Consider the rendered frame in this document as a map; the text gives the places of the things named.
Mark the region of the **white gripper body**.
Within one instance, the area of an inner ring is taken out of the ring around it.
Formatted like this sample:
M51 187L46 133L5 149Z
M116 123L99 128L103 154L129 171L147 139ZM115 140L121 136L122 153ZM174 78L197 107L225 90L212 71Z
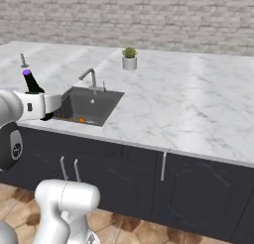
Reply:
M54 116L54 112L62 106L62 97L58 94L45 95L46 119Z

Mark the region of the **dark cabinet door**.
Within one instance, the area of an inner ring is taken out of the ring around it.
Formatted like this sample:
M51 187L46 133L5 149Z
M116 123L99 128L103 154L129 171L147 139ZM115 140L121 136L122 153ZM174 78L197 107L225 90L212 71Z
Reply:
M72 138L69 150L80 178L99 188L100 208L150 218L156 151L82 138Z
M254 244L254 191L232 237L234 244Z
M229 241L254 188L254 170L167 153L157 158L151 219L184 231Z
M9 171L0 172L0 183L34 191L43 180L63 180L60 159L68 181L72 179L71 162L67 156L69 136L55 132L21 129L24 151L18 163Z

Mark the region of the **small grey candle holder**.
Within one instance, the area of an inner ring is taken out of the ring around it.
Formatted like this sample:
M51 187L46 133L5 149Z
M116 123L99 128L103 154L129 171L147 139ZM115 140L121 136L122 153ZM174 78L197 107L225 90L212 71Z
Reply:
M21 57L21 62L22 62L21 67L22 67L22 68L28 67L29 65L26 63L26 60L25 60L24 55L23 55L23 54L20 54L20 57Z

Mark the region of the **dark bottle with purple cap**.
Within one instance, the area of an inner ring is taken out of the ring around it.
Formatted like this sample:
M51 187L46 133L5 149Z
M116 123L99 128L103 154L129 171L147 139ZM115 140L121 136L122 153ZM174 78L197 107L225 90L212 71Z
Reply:
M30 93L44 93L45 91L39 87L32 72L29 69L23 70L23 75L26 80L28 89Z

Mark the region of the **dark grey sink basin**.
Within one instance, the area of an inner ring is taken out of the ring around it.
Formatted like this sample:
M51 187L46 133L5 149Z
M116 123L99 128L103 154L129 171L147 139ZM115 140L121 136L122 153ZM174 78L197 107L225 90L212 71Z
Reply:
M54 112L54 118L102 127L124 93L119 91L92 91L84 87L72 87L62 95L62 106Z

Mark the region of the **grey metal tap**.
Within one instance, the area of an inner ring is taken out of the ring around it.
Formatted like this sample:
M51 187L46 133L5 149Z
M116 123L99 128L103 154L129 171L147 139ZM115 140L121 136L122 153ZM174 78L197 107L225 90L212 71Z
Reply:
M95 71L94 71L93 68L87 69L82 75L80 75L80 76L78 77L78 79L79 79L79 80L84 80L84 78L85 78L88 74L91 74L91 81L92 81L92 85L91 85L88 89L89 89L89 90L92 90L92 91L102 91L102 92L105 92L105 91L106 91L105 82L103 81L103 86L102 86L102 87L98 87L98 86L97 86Z

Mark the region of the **green plant in white pot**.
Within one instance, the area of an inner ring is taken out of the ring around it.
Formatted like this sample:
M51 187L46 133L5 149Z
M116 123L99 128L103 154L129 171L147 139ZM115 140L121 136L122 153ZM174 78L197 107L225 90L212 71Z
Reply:
M137 68L137 54L138 52L132 47L127 47L122 51L122 65L125 70Z

